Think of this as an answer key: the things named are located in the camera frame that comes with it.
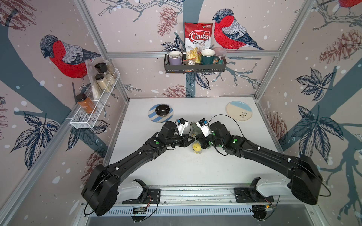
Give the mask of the green corduroy shoulder bag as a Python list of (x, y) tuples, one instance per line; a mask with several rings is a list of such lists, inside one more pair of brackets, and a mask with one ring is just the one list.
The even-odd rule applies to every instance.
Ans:
[(195, 141), (200, 143), (202, 149), (209, 149), (211, 147), (211, 136), (213, 135), (212, 132), (211, 134), (205, 138), (201, 129), (197, 127), (196, 125), (197, 122), (192, 122), (191, 123), (191, 136), (193, 138), (195, 138)]

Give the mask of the yellow plush keychain decoration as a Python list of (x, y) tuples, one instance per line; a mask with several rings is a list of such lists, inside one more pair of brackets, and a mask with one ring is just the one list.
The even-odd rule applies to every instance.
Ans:
[(201, 154), (202, 147), (201, 147), (200, 143), (198, 143), (198, 142), (193, 143), (192, 148), (193, 148), (194, 153)]

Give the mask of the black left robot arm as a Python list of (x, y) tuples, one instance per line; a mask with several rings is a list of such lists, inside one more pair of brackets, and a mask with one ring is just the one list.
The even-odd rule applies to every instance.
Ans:
[(158, 158), (168, 147), (188, 147), (195, 138), (188, 134), (178, 134), (176, 123), (167, 121), (161, 131), (147, 139), (135, 152), (114, 164), (96, 166), (83, 190), (82, 197), (93, 213), (102, 216), (116, 203), (118, 187), (142, 165)]

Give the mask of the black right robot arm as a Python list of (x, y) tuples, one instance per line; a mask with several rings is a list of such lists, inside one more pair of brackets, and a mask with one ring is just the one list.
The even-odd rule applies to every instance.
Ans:
[(221, 147), (228, 155), (269, 167), (290, 179), (287, 188), (298, 200), (310, 205), (317, 204), (323, 178), (310, 157), (280, 154), (258, 146), (244, 137), (231, 135), (219, 121), (209, 125), (203, 119), (196, 125), (202, 131), (196, 140), (203, 149), (209, 146)]

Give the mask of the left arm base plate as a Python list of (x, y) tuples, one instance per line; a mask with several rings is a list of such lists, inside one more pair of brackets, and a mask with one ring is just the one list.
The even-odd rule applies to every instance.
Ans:
[(119, 201), (122, 204), (159, 204), (161, 189), (150, 188), (142, 180), (120, 186)]

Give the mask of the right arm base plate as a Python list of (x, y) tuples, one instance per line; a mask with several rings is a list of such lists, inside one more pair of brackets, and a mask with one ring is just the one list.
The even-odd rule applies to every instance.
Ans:
[(261, 178), (254, 178), (249, 187), (235, 187), (234, 196), (237, 203), (272, 203), (274, 202), (273, 196), (262, 196), (256, 189), (257, 183)]

